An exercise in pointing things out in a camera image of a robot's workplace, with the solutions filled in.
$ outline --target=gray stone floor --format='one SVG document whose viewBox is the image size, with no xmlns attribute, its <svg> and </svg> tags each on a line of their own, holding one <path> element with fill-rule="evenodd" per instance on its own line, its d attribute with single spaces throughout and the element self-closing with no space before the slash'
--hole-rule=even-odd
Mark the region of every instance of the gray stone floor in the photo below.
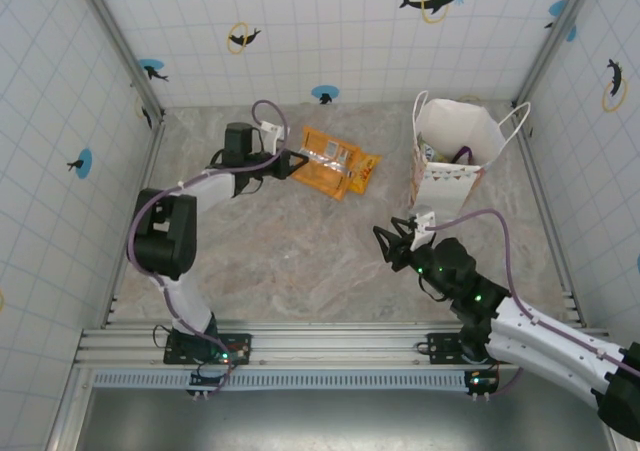
<svg viewBox="0 0 640 451">
<path fill-rule="evenodd" d="M 283 107 L 297 150 L 309 125 L 381 154 L 364 196 L 342 202 L 293 179 L 266 180 L 260 192 L 222 203 L 199 218 L 194 270 L 201 292 L 224 319 L 262 321 L 451 320 L 444 303 L 423 294 L 413 271 L 391 271 L 371 232 L 407 216 L 412 103 Z M 487 105 L 499 121 L 506 103 Z M 278 122 L 268 111 L 261 119 Z M 249 107 L 190 108 L 169 112 L 151 185 L 191 177 L 222 147 L 233 121 L 251 122 Z M 512 235 L 517 290 L 555 317 L 564 311 L 531 186 L 517 143 L 492 166 L 464 211 L 495 207 Z M 439 238 L 458 236 L 478 270 L 506 285 L 502 232 L 493 217 L 466 222 Z M 167 318 L 160 293 L 130 266 L 114 319 Z"/>
</svg>

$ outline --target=snack bag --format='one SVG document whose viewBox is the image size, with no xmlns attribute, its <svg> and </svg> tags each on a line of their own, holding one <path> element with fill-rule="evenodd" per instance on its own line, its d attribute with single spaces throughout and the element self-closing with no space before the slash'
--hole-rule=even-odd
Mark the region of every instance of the snack bag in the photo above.
<svg viewBox="0 0 640 451">
<path fill-rule="evenodd" d="M 342 201 L 353 179 L 353 166 L 360 148 L 305 126 L 300 154 L 308 156 L 309 162 L 292 177 Z"/>
<path fill-rule="evenodd" d="M 356 163 L 353 167 L 353 180 L 349 185 L 349 191 L 364 194 L 371 179 L 371 173 L 378 165 L 382 156 L 375 154 L 359 153 Z"/>
</svg>

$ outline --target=grid wall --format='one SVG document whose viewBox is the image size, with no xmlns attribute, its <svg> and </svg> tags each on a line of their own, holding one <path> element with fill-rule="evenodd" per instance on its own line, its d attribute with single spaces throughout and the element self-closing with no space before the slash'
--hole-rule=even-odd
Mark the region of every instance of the grid wall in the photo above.
<svg viewBox="0 0 640 451">
<path fill-rule="evenodd" d="M 532 148 L 586 319 L 628 343 L 640 340 L 640 1 L 588 0 L 576 27 L 534 92 Z"/>
<path fill-rule="evenodd" d="M 84 0 L 0 0 L 0 449 L 43 448 L 108 292 L 151 138 L 129 84 Z"/>
<path fill-rule="evenodd" d="M 317 103 L 323 85 L 334 102 L 512 99 L 561 0 L 409 1 L 107 0 L 168 76 L 151 80 L 166 107 Z"/>
</svg>

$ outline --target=shopping bag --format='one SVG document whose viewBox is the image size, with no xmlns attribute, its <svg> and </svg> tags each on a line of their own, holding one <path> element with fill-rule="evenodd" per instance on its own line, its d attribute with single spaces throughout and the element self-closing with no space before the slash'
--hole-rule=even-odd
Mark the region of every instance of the shopping bag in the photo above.
<svg viewBox="0 0 640 451">
<path fill-rule="evenodd" d="M 457 217 L 491 163 L 522 128 L 531 104 L 521 104 L 496 123 L 482 106 L 448 99 L 433 99 L 427 103 L 428 96 L 428 91 L 422 91 L 413 105 L 409 208 L 413 214 L 431 208 L 436 213 L 436 220 L 442 223 Z M 500 127 L 524 107 L 527 108 L 524 116 L 505 140 Z M 473 152 L 473 165 L 428 161 L 419 145 L 420 139 L 449 160 L 460 148 L 468 146 Z"/>
</svg>

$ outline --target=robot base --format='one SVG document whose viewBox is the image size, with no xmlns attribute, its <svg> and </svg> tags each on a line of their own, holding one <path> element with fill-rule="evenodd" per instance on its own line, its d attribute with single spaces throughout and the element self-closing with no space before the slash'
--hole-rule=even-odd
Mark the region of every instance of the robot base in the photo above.
<svg viewBox="0 0 640 451">
<path fill-rule="evenodd" d="M 173 328 L 167 337 L 162 360 L 164 364 L 228 364 L 229 360 L 234 365 L 249 364 L 250 334 L 218 334 L 215 319 L 211 320 L 205 334 L 222 341 L 229 350 L 229 355 L 209 341 Z"/>
</svg>

